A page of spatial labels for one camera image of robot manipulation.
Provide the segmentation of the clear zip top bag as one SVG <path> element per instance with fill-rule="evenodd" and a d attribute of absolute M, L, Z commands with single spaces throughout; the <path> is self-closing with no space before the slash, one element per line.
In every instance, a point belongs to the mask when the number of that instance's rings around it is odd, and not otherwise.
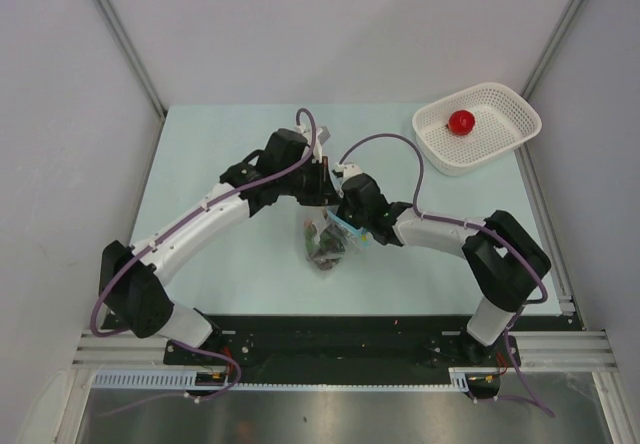
<path fill-rule="evenodd" d="M 340 218 L 336 206 L 303 207 L 300 217 L 303 256 L 318 273 L 331 271 L 374 242 L 368 231 Z"/>

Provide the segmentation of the green fake vegetable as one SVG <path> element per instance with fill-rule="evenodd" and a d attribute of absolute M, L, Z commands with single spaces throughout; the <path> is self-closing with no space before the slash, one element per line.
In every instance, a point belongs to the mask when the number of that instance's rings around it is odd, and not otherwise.
<path fill-rule="evenodd" d="M 319 247 L 321 244 L 321 235 L 325 229 L 325 222 L 316 222 L 311 219 L 305 220 L 303 223 L 305 244 L 312 248 Z"/>

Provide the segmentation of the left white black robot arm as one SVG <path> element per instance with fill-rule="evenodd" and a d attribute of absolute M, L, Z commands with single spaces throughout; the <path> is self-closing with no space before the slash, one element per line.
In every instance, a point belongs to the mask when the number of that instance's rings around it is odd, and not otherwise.
<path fill-rule="evenodd" d="M 108 244 L 101 257 L 101 303 L 136 337 L 158 335 L 182 341 L 197 362 L 214 361 L 221 351 L 214 324 L 172 301 L 166 286 L 217 234 L 248 220 L 281 196 L 291 196 L 302 206 L 338 203 L 321 148 L 328 137 L 324 127 L 279 129 L 264 149 L 230 166 L 185 215 L 133 246 L 118 240 Z"/>

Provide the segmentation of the red fake tomato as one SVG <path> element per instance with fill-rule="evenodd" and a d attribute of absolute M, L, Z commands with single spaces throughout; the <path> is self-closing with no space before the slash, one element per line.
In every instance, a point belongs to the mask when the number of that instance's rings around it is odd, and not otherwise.
<path fill-rule="evenodd" d="M 473 131 L 475 123 L 473 113 L 468 110 L 457 110 L 449 116 L 447 127 L 456 136 L 466 136 Z"/>

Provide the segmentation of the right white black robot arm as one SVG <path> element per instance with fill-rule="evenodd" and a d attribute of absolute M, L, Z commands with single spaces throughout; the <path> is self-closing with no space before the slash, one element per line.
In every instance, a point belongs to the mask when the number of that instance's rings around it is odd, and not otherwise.
<path fill-rule="evenodd" d="M 466 261 L 482 293 L 458 341 L 469 363 L 484 365 L 496 355 L 499 337 L 534 289 L 548 296 L 542 279 L 551 261 L 510 213 L 498 210 L 480 223 L 425 215 L 413 203 L 388 201 L 356 166 L 343 166 L 334 175 L 341 194 L 337 215 L 344 222 L 381 245 L 429 248 Z"/>

